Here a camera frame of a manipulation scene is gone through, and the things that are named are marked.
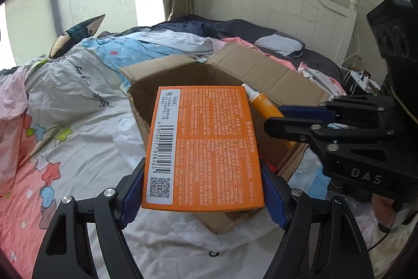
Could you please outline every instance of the blue gripper pad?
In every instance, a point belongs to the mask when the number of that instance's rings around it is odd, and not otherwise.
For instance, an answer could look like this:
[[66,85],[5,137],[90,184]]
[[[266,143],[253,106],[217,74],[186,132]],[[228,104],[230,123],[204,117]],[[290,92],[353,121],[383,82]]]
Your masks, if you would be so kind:
[[125,229],[128,224],[135,220],[142,203],[142,188],[144,184],[144,170],[129,188],[128,193],[122,202],[122,215],[120,217],[120,226]]
[[280,112],[285,117],[295,119],[317,119],[325,123],[335,122],[335,115],[331,114],[325,107],[320,106],[280,106]]
[[261,168],[261,179],[263,181],[264,203],[271,220],[281,228],[286,228],[289,220],[285,216],[283,199],[274,187],[273,181],[268,177],[266,170],[263,168]]

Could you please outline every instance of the cardboard box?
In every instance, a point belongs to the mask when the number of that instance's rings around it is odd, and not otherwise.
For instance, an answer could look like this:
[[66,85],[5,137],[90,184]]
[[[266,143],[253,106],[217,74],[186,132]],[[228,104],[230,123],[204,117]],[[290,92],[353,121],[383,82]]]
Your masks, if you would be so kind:
[[[121,72],[132,86],[128,97],[144,142],[148,141],[158,87],[193,85],[239,86],[247,83],[266,94],[277,106],[315,106],[329,94],[302,75],[270,58],[239,44],[228,44],[205,63],[185,55],[171,55],[130,65]],[[280,140],[264,132],[264,119],[251,107],[258,152],[273,164],[278,173],[289,179],[303,156],[304,145],[295,143],[291,150]],[[196,214],[212,231],[231,230],[254,211]]]

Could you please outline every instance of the light blue fabric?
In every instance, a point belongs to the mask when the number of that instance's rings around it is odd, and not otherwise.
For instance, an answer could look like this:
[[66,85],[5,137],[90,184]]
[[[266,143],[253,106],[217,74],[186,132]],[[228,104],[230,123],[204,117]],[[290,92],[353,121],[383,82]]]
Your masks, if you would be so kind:
[[121,74],[120,68],[145,60],[173,54],[183,54],[183,52],[174,48],[126,37],[104,39],[90,37],[82,41],[82,46],[86,49],[93,49],[101,61],[118,74],[124,90],[128,90],[131,84]]
[[322,170],[323,170],[323,166],[319,167],[316,170],[316,176],[313,179],[308,195],[315,199],[324,200],[325,196],[327,195],[327,188],[328,188],[329,182],[331,181],[331,178],[325,176],[322,173]]

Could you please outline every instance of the electrical cable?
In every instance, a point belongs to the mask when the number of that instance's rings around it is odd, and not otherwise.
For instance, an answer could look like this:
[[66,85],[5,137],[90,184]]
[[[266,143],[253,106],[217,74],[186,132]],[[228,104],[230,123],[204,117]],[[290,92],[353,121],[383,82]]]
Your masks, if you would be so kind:
[[346,82],[346,80],[347,80],[347,76],[350,76],[350,75],[351,75],[351,71],[349,71],[349,72],[345,75],[344,79],[342,80],[342,86],[344,86],[344,85],[345,85],[345,82]]
[[[364,71],[362,71],[362,74],[360,75],[360,80],[361,80],[361,78],[363,77],[363,74],[364,74]],[[354,89],[353,89],[353,91],[351,92],[351,95],[353,96],[354,95],[354,91],[356,90],[356,88],[357,88],[357,85],[359,84],[359,82],[358,81],[356,81],[356,85],[354,86]]]
[[370,247],[368,250],[367,250],[367,252],[370,252],[372,249],[374,249],[375,247],[377,247],[383,240],[385,240],[386,239],[386,237],[389,235],[389,232],[386,232],[385,233],[385,235],[383,235],[382,236],[382,238],[377,242],[377,243],[375,243],[372,247]]
[[393,98],[400,104],[400,106],[405,110],[405,112],[408,114],[408,116],[416,123],[418,124],[418,119],[408,110],[408,108],[403,104],[403,102],[400,100],[397,94],[395,94],[394,89],[391,85],[389,85],[390,91],[392,92]]
[[359,30],[357,29],[357,24],[358,24],[359,19],[360,19],[359,14],[360,14],[360,9],[362,8],[362,6],[363,6],[363,2],[361,3],[360,7],[359,7],[359,8],[358,8],[358,10],[357,10],[356,22],[354,23],[354,28],[353,28],[353,30],[354,30],[354,29],[356,29],[356,32],[357,32],[357,52],[356,52],[355,54],[352,54],[352,55],[348,56],[348,57],[347,57],[347,58],[346,58],[346,59],[345,59],[345,60],[341,63],[341,65],[339,66],[339,67],[340,67],[340,69],[344,69],[344,70],[350,71],[349,69],[344,68],[342,65],[345,63],[345,61],[346,61],[347,59],[349,59],[349,58],[351,58],[351,57],[353,57],[353,56],[356,56],[356,55],[360,52]]

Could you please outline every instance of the cardboard flap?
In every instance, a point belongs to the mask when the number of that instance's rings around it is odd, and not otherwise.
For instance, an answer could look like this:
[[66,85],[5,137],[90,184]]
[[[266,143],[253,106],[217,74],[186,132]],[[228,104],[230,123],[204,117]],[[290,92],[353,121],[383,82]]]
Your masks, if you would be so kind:
[[127,77],[129,82],[134,83],[150,75],[159,74],[194,62],[194,59],[185,55],[170,55],[122,67],[120,72]]
[[326,91],[302,75],[239,44],[227,44],[206,64],[212,67],[211,75],[215,78],[217,69],[221,69],[267,94],[277,106],[315,106],[329,98]]

